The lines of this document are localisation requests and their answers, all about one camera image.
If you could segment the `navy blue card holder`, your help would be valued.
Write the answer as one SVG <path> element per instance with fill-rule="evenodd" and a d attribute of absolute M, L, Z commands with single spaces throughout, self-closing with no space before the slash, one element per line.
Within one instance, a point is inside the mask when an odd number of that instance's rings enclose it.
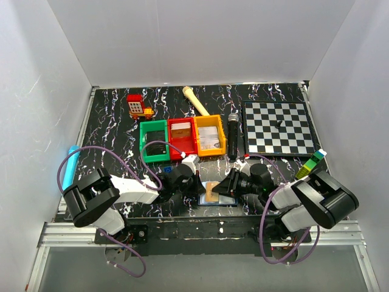
<path fill-rule="evenodd" d="M 204 201 L 205 193 L 202 195 L 199 195 L 198 197 L 198 205 L 199 206 L 237 206 L 238 200 L 236 198 L 232 198 L 225 195 L 219 194 L 219 202 L 218 203 L 206 203 Z"/>

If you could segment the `gold VIP credit card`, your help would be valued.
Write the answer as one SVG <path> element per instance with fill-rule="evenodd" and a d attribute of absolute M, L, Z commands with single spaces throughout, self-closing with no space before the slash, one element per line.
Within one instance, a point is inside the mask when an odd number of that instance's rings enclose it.
<path fill-rule="evenodd" d="M 219 193 L 214 192 L 213 188 L 219 184 L 217 181 L 209 181 L 205 184 L 205 197 L 204 201 L 206 203 L 218 203 L 219 202 Z"/>

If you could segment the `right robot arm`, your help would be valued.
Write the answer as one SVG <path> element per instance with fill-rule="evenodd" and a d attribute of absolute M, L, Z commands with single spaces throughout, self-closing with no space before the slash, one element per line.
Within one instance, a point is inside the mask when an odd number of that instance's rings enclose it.
<path fill-rule="evenodd" d="M 276 219 L 264 223 L 265 236 L 279 240 L 315 225 L 331 229 L 359 207 L 355 194 L 323 170 L 281 187 L 264 164 L 253 164 L 248 174 L 231 169 L 212 191 L 231 198 L 257 195 L 263 206 L 281 210 Z"/>

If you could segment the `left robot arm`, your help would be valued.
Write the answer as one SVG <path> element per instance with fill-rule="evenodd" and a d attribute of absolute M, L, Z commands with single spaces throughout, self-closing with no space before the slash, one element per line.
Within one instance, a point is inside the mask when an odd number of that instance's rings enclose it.
<path fill-rule="evenodd" d="M 198 172 L 193 167 L 180 164 L 172 171 L 158 173 L 161 190 L 156 180 L 121 178 L 110 175 L 105 168 L 93 171 L 64 190 L 63 197 L 75 227 L 93 225 L 109 235 L 116 235 L 125 228 L 123 216 L 112 208 L 115 203 L 155 204 L 169 201 L 176 194 L 197 197 L 205 193 Z"/>

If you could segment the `orange cards in red bin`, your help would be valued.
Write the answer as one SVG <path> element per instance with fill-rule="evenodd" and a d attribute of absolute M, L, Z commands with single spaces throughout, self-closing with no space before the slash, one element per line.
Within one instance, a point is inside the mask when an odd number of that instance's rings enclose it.
<path fill-rule="evenodd" d="M 191 123 L 190 122 L 181 122 L 171 124 L 171 138 L 172 139 L 181 139 L 191 136 Z"/>

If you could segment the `white cards in yellow bin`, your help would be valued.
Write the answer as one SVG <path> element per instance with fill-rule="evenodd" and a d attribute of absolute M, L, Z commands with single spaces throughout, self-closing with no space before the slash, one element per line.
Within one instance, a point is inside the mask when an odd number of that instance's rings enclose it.
<path fill-rule="evenodd" d="M 198 133 L 201 150 L 216 149 L 220 147 L 218 128 L 216 126 L 199 127 Z"/>

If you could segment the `black object in green bin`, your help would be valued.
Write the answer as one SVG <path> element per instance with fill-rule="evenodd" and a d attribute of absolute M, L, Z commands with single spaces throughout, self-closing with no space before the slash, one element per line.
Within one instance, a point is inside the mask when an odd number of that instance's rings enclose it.
<path fill-rule="evenodd" d="M 148 156 L 164 155 L 167 153 L 166 146 L 161 141 L 165 141 L 165 132 L 163 130 L 146 132 L 145 143 L 152 142 L 151 145 L 146 147 Z"/>

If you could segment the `yellow plastic bin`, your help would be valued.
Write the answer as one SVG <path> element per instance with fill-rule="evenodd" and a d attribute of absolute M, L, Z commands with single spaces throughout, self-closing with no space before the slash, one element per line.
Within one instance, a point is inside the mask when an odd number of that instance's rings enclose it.
<path fill-rule="evenodd" d="M 198 145 L 198 156 L 225 155 L 227 147 L 221 116 L 196 116 L 193 120 Z"/>

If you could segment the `red plastic bin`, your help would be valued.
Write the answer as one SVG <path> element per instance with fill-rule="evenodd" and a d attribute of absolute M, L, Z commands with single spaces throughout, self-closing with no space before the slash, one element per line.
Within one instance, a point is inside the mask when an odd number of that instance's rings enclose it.
<path fill-rule="evenodd" d="M 171 130 L 170 130 L 171 124 L 181 123 L 181 122 L 191 123 L 191 136 L 186 138 L 181 138 L 181 139 L 172 139 Z M 198 153 L 195 125 L 194 125 L 194 119 L 192 117 L 168 119 L 167 125 L 168 125 L 168 142 L 179 149 L 179 151 L 177 151 L 175 148 L 169 147 L 171 161 L 182 160 L 182 155 L 181 155 L 182 152 L 184 152 L 186 155 L 192 155 Z"/>

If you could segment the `yellow green brick stack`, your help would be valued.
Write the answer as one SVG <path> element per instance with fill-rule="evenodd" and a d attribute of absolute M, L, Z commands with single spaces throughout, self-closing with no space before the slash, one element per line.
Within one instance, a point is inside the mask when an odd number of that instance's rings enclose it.
<path fill-rule="evenodd" d="M 301 169 L 297 172 L 295 178 L 302 179 L 305 176 L 308 176 L 313 169 L 324 159 L 327 155 L 327 152 L 323 149 L 317 150 L 305 164 L 302 165 Z"/>

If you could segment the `black white chessboard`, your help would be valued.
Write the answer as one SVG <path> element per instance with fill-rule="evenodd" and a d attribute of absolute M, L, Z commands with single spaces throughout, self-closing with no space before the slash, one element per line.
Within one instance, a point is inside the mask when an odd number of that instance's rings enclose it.
<path fill-rule="evenodd" d="M 302 102 L 246 100 L 242 120 L 248 154 L 304 157 L 317 151 L 308 109 Z"/>

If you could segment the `green plastic bin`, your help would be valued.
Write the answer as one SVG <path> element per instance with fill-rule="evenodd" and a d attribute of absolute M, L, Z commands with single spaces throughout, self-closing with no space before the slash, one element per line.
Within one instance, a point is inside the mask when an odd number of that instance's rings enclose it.
<path fill-rule="evenodd" d="M 139 150 L 143 151 L 146 163 L 165 162 L 170 160 L 167 120 L 153 120 L 140 123 Z"/>

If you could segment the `black microphone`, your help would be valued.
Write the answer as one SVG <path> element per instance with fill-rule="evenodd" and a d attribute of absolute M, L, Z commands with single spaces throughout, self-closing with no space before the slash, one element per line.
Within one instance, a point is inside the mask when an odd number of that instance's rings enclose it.
<path fill-rule="evenodd" d="M 230 113 L 228 116 L 228 157 L 234 161 L 238 157 L 238 124 L 239 116 L 237 113 Z"/>

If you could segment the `beige wooden microphone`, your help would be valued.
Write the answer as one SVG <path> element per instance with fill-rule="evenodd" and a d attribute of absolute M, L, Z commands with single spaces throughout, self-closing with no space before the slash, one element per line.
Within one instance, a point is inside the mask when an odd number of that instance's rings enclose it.
<path fill-rule="evenodd" d="M 197 109 L 197 111 L 202 116 L 209 116 L 209 112 L 205 109 L 203 104 L 199 101 L 199 99 L 195 96 L 193 90 L 189 86 L 184 86 L 182 89 L 183 95 L 187 98 L 192 105 Z"/>

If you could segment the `light blue toy microphone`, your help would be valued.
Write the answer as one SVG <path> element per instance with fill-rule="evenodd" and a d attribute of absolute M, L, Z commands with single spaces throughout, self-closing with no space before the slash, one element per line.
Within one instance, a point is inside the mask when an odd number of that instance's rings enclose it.
<path fill-rule="evenodd" d="M 67 160 L 63 183 L 62 183 L 63 190 L 67 189 L 73 183 L 79 155 L 80 153 L 76 152 Z"/>

